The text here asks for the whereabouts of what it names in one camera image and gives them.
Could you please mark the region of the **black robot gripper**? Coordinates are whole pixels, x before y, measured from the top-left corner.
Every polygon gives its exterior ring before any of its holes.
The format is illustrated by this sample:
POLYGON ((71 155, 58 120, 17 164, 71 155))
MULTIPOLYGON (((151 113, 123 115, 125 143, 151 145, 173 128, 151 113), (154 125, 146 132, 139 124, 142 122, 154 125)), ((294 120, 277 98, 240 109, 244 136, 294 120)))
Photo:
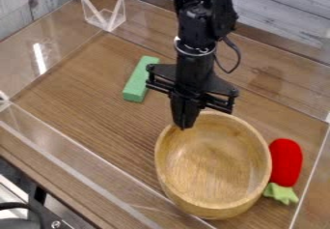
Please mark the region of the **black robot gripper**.
POLYGON ((177 56, 176 64, 147 66, 147 87, 170 97, 173 122, 185 130, 194 126, 206 107, 233 113, 238 88, 214 70, 214 54, 177 56))

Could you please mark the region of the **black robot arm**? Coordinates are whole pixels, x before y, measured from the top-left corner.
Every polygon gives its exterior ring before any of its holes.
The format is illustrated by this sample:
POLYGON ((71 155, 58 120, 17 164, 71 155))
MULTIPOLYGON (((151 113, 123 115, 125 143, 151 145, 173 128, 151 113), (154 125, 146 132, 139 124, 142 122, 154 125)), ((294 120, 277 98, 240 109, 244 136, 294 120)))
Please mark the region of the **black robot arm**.
POLYGON ((149 88, 170 98, 173 122, 189 129, 206 108, 230 114, 238 97, 236 86, 222 79, 216 68, 217 45, 238 46, 229 39, 236 30, 238 13, 233 0, 173 0, 178 18, 174 39, 176 64, 147 66, 149 88))

